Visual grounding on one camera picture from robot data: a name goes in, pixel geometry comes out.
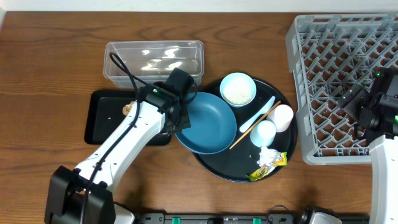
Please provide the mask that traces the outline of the blue plate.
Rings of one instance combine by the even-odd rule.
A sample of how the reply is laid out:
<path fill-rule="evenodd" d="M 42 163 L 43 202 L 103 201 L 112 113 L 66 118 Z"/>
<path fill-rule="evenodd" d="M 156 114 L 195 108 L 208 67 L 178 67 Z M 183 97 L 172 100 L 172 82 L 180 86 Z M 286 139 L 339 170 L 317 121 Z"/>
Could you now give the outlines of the blue plate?
<path fill-rule="evenodd" d="M 217 154 L 233 143 L 237 121 L 229 105 L 216 95 L 198 92 L 187 105 L 190 127 L 177 139 L 197 154 Z"/>

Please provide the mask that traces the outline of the brown mushroom food scrap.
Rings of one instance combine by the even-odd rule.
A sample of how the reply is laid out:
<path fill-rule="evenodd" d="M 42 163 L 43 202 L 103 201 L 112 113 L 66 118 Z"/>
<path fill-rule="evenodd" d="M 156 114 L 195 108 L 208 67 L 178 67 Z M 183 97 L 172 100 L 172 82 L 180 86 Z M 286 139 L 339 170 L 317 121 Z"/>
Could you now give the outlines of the brown mushroom food scrap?
<path fill-rule="evenodd" d="M 135 101 L 131 101 L 128 105 L 123 106 L 122 112 L 124 116 L 127 116 L 129 114 L 135 103 Z"/>

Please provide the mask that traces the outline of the white tissue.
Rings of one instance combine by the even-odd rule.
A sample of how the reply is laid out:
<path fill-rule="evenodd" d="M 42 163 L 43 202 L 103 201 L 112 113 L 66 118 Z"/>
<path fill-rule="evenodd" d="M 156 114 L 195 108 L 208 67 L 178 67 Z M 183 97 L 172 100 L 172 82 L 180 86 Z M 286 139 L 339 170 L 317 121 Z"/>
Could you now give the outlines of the white tissue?
<path fill-rule="evenodd" d="M 272 166 L 277 160 L 282 158 L 282 154 L 275 150 L 275 149 L 269 149 L 267 146 L 262 146 L 261 151 L 259 153 L 259 160 L 257 161 L 257 164 L 260 167 L 266 166 L 270 167 Z"/>

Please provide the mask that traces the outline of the yellow snack wrapper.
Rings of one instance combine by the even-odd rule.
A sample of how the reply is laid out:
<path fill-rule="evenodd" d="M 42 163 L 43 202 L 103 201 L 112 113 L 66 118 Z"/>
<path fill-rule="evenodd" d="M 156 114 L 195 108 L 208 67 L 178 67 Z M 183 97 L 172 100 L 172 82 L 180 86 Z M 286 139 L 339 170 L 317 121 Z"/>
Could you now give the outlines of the yellow snack wrapper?
<path fill-rule="evenodd" d="M 287 165 L 287 156 L 285 152 L 277 152 L 276 156 L 273 157 L 271 163 L 269 165 L 264 164 L 258 170 L 254 171 L 252 174 L 247 175 L 251 182 L 255 182 L 257 180 L 262 179 L 263 177 L 269 175 L 276 167 L 278 166 L 286 166 Z"/>

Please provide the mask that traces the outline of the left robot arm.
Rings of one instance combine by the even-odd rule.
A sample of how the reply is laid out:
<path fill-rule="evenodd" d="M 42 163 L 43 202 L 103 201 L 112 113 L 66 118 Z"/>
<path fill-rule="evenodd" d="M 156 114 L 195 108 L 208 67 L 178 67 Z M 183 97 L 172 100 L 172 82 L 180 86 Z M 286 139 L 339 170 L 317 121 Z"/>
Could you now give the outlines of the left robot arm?
<path fill-rule="evenodd" d="M 162 132 L 190 127 L 188 85 L 158 82 L 140 88 L 137 101 L 104 143 L 74 169 L 60 166 L 51 176 L 45 223 L 134 223 L 113 194 L 144 146 Z"/>

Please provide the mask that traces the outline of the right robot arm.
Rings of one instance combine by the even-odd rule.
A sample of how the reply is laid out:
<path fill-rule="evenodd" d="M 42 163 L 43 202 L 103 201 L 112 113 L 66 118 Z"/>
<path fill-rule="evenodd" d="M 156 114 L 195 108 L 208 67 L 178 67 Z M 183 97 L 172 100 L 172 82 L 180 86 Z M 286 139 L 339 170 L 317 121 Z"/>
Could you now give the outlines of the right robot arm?
<path fill-rule="evenodd" d="M 373 176 L 369 222 L 397 223 L 397 70 L 380 68 L 369 92 L 355 84 L 338 107 L 355 129 L 365 129 Z"/>

